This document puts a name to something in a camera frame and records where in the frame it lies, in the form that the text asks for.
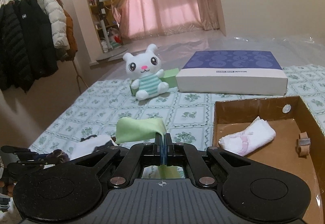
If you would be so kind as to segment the light green cloth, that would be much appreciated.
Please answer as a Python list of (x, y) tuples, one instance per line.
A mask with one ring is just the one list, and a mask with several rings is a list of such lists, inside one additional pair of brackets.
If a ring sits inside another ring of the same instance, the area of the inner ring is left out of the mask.
[[(116, 144), (149, 141), (154, 139), (156, 134), (160, 136), (166, 134), (166, 128), (161, 118), (133, 119), (123, 117), (116, 124)], [(166, 165), (148, 166), (144, 169), (142, 177), (149, 179), (182, 178), (177, 166), (167, 167)]]

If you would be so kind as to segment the white cloth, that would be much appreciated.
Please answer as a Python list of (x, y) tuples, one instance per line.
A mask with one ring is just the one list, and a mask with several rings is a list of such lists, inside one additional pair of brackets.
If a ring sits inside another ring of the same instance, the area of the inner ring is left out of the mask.
[(117, 144), (109, 135), (103, 134), (88, 136), (87, 138), (83, 138), (83, 140), (76, 143), (72, 154), (70, 155), (70, 160), (89, 155), (110, 146), (117, 146)]

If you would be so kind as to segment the white pink towel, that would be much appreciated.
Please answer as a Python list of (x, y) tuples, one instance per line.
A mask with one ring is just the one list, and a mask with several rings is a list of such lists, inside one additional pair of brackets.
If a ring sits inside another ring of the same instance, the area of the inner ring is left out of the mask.
[(257, 117), (246, 129), (219, 139), (219, 146), (236, 155), (246, 156), (267, 145), (276, 137), (275, 130), (267, 121)]

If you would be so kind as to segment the floral green white tablecloth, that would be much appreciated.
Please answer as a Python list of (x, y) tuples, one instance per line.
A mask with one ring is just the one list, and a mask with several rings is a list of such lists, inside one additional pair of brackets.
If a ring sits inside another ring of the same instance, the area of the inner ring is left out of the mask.
[(72, 154), (76, 143), (90, 135), (114, 136), (120, 118), (161, 118), (174, 142), (194, 144), (205, 150), (213, 138), (214, 104), (249, 99), (249, 95), (181, 93), (140, 103), (131, 94), (129, 80), (95, 82), (82, 93), (37, 139), (30, 149), (49, 153), (61, 149)]

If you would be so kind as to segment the green rectangular box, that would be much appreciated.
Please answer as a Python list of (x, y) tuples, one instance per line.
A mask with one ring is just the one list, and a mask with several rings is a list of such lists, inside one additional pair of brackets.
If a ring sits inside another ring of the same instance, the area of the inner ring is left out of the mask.
[(179, 73), (179, 68), (169, 69), (164, 71), (164, 76), (161, 78), (162, 82), (169, 84), (169, 88), (178, 87), (176, 76)]

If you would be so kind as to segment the white bunny plush toy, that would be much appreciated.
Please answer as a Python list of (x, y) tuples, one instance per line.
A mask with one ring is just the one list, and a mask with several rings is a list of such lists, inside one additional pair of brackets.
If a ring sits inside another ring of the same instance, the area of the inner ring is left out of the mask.
[(126, 63), (126, 72), (131, 79), (131, 88), (136, 90), (135, 98), (139, 101), (164, 94), (169, 89), (169, 84), (162, 81), (164, 70), (161, 60), (155, 54), (155, 44), (150, 44), (145, 52), (137, 55), (125, 53), (123, 60)]

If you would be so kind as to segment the blue and white flat box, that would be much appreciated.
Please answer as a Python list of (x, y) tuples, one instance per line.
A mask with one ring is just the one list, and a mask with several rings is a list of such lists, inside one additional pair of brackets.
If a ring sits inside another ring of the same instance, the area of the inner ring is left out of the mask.
[(238, 95), (286, 93), (288, 78), (270, 51), (197, 51), (176, 76), (181, 92)]

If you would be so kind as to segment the black puffer jacket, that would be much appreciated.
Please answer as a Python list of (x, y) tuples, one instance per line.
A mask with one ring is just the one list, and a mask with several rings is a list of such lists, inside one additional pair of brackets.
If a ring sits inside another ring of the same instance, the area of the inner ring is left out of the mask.
[(49, 16), (37, 0), (13, 0), (1, 6), (1, 90), (28, 92), (34, 81), (53, 75), (57, 55)]

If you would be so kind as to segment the brown cardboard tray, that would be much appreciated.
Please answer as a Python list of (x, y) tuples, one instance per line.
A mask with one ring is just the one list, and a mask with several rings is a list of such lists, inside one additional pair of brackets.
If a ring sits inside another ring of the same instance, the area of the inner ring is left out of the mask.
[(303, 179), (311, 202), (303, 220), (324, 223), (324, 129), (299, 96), (220, 101), (213, 145)]

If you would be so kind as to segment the orange brown jacket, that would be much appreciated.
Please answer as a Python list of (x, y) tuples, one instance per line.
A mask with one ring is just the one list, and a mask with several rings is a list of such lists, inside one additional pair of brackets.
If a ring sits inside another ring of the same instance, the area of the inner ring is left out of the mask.
[(66, 16), (66, 25), (67, 25), (66, 33), (67, 33), (67, 40), (68, 40), (70, 49), (68, 49), (66, 51), (66, 53), (67, 53), (66, 55), (62, 55), (60, 57), (61, 62), (73, 61), (74, 57), (76, 56), (76, 53), (78, 51), (76, 39), (73, 34), (73, 20), (65, 9), (63, 11)]

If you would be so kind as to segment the white puffer jacket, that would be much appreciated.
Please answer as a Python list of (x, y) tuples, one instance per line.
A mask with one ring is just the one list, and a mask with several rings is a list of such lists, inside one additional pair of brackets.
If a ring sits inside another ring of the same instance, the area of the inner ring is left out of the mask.
[(70, 46), (67, 40), (66, 16), (63, 8), (57, 0), (37, 0), (37, 3), (49, 18), (54, 47), (67, 51)]

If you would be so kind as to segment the wooden bookshelf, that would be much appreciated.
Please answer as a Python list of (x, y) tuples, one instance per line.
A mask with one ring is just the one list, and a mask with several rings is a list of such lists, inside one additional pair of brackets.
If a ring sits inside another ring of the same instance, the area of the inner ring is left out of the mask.
[(88, 0), (91, 17), (100, 40), (103, 55), (100, 61), (125, 52), (118, 23), (113, 15), (112, 0)]

